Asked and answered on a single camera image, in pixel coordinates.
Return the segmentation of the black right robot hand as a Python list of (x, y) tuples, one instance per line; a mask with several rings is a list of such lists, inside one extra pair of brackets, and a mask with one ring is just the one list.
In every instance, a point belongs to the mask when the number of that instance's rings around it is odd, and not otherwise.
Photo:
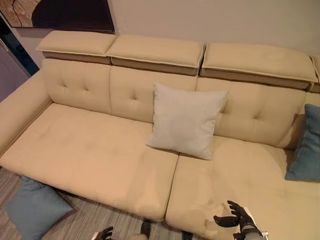
[(231, 209), (232, 216), (217, 216), (213, 217), (215, 223), (223, 228), (232, 228), (236, 226), (240, 226), (242, 230), (246, 226), (251, 226), (256, 228), (256, 224), (253, 219), (249, 216), (246, 210), (240, 206), (239, 204), (228, 200), (229, 208)]

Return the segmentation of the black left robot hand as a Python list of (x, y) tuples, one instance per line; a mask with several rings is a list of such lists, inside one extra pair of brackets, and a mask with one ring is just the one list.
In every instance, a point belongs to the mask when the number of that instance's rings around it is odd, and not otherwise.
[(97, 233), (95, 240), (112, 240), (113, 226), (107, 227), (106, 229)]

